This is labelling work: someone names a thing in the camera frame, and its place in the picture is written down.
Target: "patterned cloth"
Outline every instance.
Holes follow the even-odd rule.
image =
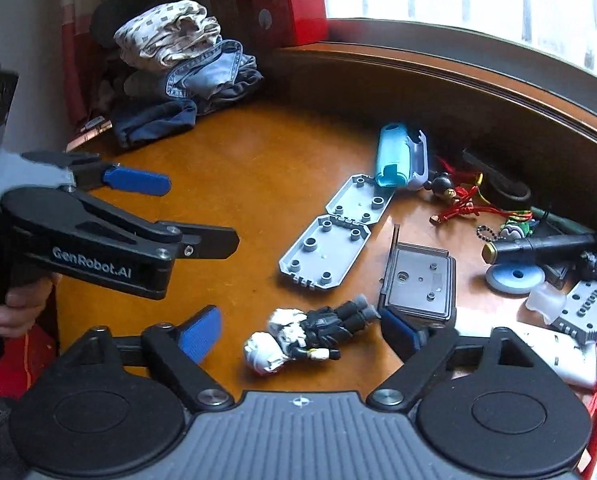
[[[182,0],[144,12],[114,34],[127,64],[160,72],[194,59],[220,41],[220,25],[208,9]]]

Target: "wooden table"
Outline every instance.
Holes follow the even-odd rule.
[[[151,221],[233,226],[240,246],[228,260],[179,261],[162,301],[66,278],[58,292],[63,347],[94,325],[107,325],[115,335],[137,334],[160,321],[178,324],[213,303],[223,315],[223,336],[202,366],[237,399],[246,389],[358,390],[365,396],[400,365],[377,326],[344,346],[338,362],[288,364],[269,378],[246,369],[242,346],[252,332],[264,330],[277,307],[338,306],[359,293],[375,302],[395,223],[402,225],[401,241],[444,248],[456,258],[459,309],[526,319],[523,300],[493,294],[483,279],[483,242],[474,227],[496,228],[501,219],[455,219],[436,228],[429,217],[443,206],[424,191],[393,198],[343,284],[332,292],[310,292],[280,275],[280,256],[325,214],[325,204],[345,180],[354,173],[373,174],[376,145],[374,130],[258,101],[116,157],[127,166],[168,174],[172,190],[162,198],[101,190],[100,198]]]

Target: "screw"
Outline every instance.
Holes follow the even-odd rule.
[[[200,392],[197,399],[198,402],[205,404],[206,406],[220,406],[229,400],[229,396],[223,390],[208,388],[207,390]]]
[[[383,406],[395,406],[400,402],[403,402],[403,394],[398,390],[392,390],[391,388],[381,388],[380,390],[374,391],[372,400]]]

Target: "dark blue cloth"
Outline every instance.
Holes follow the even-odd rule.
[[[166,102],[134,99],[116,105],[110,120],[118,143],[124,148],[136,148],[191,130],[196,124],[196,114],[196,103],[189,99]]]

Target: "light blue plastic toy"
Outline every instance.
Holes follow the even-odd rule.
[[[401,187],[416,191],[429,175],[427,141],[419,130],[412,140],[403,123],[390,123],[381,129],[377,151],[376,183],[381,187]]]

